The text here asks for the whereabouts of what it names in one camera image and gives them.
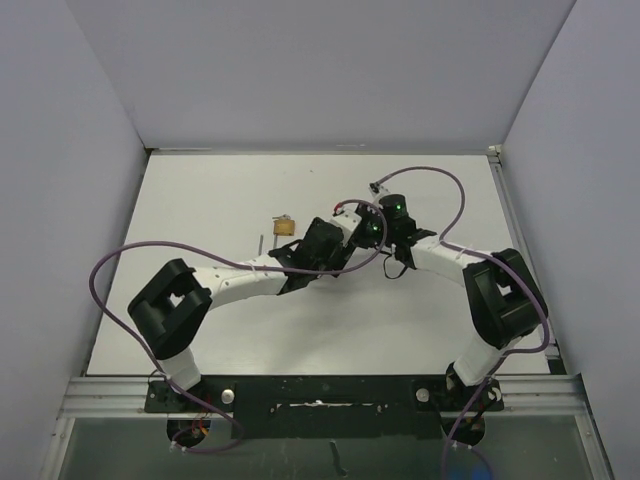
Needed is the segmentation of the brass padlock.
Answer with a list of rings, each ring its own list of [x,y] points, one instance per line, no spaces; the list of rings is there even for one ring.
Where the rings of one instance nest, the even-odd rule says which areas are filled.
[[[278,247],[281,238],[293,237],[296,232],[296,222],[288,214],[282,214],[272,218],[272,245],[270,250]]]

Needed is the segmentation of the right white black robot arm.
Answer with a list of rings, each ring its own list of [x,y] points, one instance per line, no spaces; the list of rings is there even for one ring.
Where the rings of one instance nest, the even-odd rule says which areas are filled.
[[[448,367],[445,395],[459,409],[481,396],[480,383],[512,353],[524,353],[520,341],[546,326],[548,307],[520,252],[507,248],[482,252],[450,244],[438,233],[417,226],[400,194],[379,198],[372,208],[358,205],[361,217],[351,242],[359,248],[390,249],[406,270],[426,271],[464,288],[473,333],[464,352]]]

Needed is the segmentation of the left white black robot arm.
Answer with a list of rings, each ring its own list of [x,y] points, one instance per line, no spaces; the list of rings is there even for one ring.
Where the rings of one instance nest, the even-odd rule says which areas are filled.
[[[251,297],[288,294],[306,287],[321,271],[344,268],[354,250],[349,241],[361,221],[349,210],[328,221],[316,217],[301,240],[247,261],[246,270],[194,268],[182,259],[166,263],[127,311],[172,380],[168,399],[183,411],[202,402],[204,387],[190,345],[210,310]]]

